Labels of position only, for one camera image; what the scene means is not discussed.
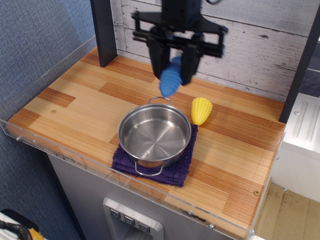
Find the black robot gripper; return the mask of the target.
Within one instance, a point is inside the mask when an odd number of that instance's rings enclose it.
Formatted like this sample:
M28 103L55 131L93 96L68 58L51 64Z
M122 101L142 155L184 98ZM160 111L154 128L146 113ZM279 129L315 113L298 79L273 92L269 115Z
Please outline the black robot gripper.
M145 42L153 74L159 79L170 61L171 49L182 50L182 85L191 82L203 55L222 57L228 28L201 14L200 0L163 0L160 12L135 11L136 41Z

